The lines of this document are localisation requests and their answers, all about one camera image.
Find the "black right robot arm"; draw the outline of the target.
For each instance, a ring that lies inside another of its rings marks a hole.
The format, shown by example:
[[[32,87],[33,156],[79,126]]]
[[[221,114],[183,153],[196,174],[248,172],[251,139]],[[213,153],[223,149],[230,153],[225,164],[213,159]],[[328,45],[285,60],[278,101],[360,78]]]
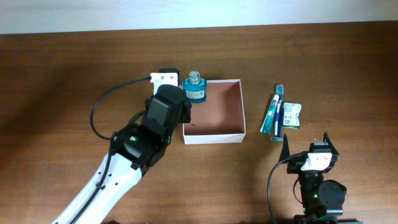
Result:
[[[347,188],[335,180],[324,179],[338,160],[339,152],[327,133],[322,142],[314,142],[309,150],[291,154],[287,136],[284,136],[279,164],[287,165],[288,174],[297,174],[300,185],[302,215],[295,215],[294,223],[349,224],[358,220],[340,220]]]

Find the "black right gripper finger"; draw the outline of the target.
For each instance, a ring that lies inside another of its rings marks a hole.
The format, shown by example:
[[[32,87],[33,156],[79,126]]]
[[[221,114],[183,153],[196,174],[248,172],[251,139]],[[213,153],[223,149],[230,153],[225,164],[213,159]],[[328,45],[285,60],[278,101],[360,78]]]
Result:
[[[338,151],[336,150],[334,145],[331,143],[331,140],[326,132],[324,132],[324,134],[323,134],[323,142],[327,143],[327,145],[333,155],[338,155]]]
[[[290,157],[290,149],[287,135],[284,134],[282,150],[279,157],[279,162],[284,162]]]

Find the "green Colgate toothpaste tube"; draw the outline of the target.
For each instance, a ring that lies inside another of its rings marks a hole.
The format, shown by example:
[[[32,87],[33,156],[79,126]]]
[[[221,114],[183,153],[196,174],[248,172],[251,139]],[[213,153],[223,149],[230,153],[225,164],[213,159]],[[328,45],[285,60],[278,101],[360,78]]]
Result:
[[[260,132],[264,134],[270,134],[272,131],[272,124],[274,122],[274,116],[279,102],[279,95],[274,95],[271,99],[269,109],[267,110],[266,117],[261,126]]]

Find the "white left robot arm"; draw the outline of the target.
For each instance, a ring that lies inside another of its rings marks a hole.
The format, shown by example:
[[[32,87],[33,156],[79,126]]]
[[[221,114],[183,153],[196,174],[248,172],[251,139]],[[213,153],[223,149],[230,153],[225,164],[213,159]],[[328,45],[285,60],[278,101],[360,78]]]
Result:
[[[145,104],[144,111],[112,134],[101,165],[54,223],[101,223],[164,156],[175,128],[190,122],[192,105],[177,86],[161,85]]]

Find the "blue disposable razor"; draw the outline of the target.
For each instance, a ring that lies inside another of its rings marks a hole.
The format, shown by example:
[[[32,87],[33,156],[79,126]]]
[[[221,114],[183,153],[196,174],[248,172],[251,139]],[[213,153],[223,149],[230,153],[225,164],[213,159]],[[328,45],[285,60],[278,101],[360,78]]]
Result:
[[[278,117],[278,124],[277,124],[277,134],[276,137],[272,137],[272,142],[282,142],[284,139],[282,137],[282,123],[283,123],[283,110],[280,110],[279,117]]]

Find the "green white soap packet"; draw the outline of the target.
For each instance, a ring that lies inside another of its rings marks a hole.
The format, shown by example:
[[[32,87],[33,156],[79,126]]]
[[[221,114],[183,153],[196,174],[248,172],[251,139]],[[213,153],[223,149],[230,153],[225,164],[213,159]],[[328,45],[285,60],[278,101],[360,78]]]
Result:
[[[300,129],[299,115],[302,105],[298,103],[285,102],[283,105],[284,115],[282,120],[283,128]]]

